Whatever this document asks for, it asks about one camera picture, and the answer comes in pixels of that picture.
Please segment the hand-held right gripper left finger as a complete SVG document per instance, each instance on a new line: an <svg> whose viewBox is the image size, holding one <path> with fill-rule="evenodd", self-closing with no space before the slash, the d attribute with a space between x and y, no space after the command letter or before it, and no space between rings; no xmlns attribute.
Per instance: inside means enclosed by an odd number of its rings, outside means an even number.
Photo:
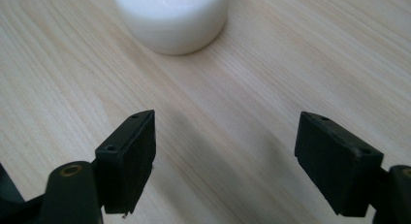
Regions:
<svg viewBox="0 0 411 224"><path fill-rule="evenodd" d="M133 213L156 155L155 111L129 116L95 150L99 199L109 214Z"/></svg>

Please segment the white round container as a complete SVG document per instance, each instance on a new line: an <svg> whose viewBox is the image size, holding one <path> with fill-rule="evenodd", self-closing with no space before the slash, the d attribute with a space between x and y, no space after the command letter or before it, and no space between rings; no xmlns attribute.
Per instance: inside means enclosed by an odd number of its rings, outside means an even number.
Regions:
<svg viewBox="0 0 411 224"><path fill-rule="evenodd" d="M114 0L132 35L147 48L180 55L211 43L222 30L229 0Z"/></svg>

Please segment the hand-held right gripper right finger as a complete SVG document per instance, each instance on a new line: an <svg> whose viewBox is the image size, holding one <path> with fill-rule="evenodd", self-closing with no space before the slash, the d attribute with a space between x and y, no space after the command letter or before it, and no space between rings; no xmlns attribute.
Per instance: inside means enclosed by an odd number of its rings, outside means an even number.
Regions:
<svg viewBox="0 0 411 224"><path fill-rule="evenodd" d="M302 112L295 156L335 213L365 216L382 152L331 119Z"/></svg>

